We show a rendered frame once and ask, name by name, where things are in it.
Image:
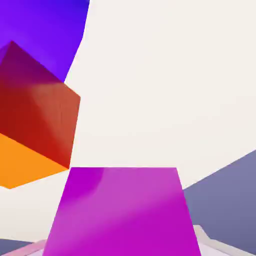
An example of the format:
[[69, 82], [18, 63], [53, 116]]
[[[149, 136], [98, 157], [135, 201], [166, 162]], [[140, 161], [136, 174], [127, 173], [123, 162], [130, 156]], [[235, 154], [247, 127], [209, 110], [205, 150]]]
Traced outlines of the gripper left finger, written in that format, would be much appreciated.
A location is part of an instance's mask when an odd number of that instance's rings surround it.
[[46, 242], [0, 239], [0, 256], [42, 256]]

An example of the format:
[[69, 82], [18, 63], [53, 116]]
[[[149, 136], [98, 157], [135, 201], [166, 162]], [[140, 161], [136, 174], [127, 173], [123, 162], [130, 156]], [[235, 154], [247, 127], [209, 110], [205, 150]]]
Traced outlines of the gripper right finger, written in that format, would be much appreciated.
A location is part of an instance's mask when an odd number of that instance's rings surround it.
[[249, 253], [211, 239], [200, 225], [193, 225], [201, 256], [249, 256]]

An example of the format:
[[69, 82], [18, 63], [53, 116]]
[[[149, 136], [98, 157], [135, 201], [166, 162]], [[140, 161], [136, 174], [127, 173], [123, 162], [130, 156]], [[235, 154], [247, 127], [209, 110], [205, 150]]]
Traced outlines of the small magenta cube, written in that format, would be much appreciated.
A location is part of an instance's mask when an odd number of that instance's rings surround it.
[[201, 256], [178, 171], [71, 168], [43, 256]]

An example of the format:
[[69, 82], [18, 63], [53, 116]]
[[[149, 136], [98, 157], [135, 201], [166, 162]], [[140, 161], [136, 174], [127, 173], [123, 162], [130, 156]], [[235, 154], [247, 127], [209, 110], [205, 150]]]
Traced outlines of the large orange box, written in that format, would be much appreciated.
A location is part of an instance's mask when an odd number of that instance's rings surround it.
[[0, 187], [69, 169], [80, 100], [15, 42], [0, 48]]

